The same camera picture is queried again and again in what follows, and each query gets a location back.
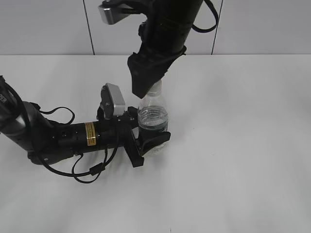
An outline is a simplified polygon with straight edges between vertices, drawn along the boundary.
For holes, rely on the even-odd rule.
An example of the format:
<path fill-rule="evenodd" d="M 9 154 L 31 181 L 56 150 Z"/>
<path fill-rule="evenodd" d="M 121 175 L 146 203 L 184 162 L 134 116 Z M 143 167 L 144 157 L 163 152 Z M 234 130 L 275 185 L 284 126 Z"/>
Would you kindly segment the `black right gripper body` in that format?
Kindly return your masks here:
<path fill-rule="evenodd" d="M 177 54 L 184 49 L 193 23 L 193 14 L 148 14 L 138 31 L 141 37 L 140 48 Z"/>

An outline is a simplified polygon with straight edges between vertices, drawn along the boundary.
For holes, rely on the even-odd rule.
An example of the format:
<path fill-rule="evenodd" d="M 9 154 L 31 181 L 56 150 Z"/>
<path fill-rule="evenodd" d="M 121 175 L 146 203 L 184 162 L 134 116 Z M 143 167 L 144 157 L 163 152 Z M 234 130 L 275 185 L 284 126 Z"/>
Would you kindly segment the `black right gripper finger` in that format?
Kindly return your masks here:
<path fill-rule="evenodd" d="M 146 45 L 140 46 L 127 60 L 131 73 L 132 93 L 140 99 L 145 97 L 151 87 L 160 81 L 173 62 L 185 55 L 187 47 L 178 53 L 160 52 Z"/>

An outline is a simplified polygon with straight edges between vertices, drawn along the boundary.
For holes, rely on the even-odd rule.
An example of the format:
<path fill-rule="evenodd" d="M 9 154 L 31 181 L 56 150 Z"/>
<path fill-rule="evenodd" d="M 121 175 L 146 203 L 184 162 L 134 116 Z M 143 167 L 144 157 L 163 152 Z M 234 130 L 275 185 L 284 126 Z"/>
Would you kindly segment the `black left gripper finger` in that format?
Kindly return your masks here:
<path fill-rule="evenodd" d="M 170 140 L 170 132 L 139 131 L 138 147 L 141 155 Z"/>

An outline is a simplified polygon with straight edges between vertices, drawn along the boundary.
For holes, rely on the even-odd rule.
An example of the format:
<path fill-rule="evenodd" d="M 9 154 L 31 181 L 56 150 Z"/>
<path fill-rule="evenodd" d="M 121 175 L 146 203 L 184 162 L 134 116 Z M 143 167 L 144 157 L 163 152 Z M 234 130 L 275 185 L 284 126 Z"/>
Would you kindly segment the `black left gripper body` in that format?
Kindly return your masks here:
<path fill-rule="evenodd" d="M 111 119 L 104 119 L 104 111 L 99 108 L 97 121 L 93 122 L 96 134 L 96 145 L 87 146 L 85 152 L 112 149 L 123 147 L 133 167 L 144 164 L 137 139 L 133 129 L 138 127 L 138 110 L 135 107 L 128 107 L 121 116 L 114 116 Z"/>

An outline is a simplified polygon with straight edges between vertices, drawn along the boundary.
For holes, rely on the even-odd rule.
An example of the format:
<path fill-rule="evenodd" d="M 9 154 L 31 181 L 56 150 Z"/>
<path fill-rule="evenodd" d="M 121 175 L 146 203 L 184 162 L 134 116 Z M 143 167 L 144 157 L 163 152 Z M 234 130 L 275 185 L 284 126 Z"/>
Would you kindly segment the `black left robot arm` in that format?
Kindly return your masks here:
<path fill-rule="evenodd" d="M 117 85 L 101 89 L 97 121 L 58 123 L 45 118 L 47 112 L 33 102 L 20 102 L 17 93 L 0 79 L 0 132 L 23 148 L 32 163 L 48 165 L 88 152 L 123 147 L 133 167 L 142 166 L 144 154 L 169 141 L 170 132 L 144 133 L 138 138 L 138 110 L 125 107 Z"/>

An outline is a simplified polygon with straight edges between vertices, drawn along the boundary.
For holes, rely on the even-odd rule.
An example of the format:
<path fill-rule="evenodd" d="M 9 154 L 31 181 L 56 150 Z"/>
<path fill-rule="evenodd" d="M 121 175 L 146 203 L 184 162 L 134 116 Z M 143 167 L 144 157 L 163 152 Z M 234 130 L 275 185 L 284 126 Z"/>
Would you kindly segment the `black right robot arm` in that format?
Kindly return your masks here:
<path fill-rule="evenodd" d="M 185 42 L 202 5 L 201 0 L 156 0 L 144 25 L 141 46 L 127 61 L 132 93 L 143 98 L 173 62 L 187 50 Z"/>

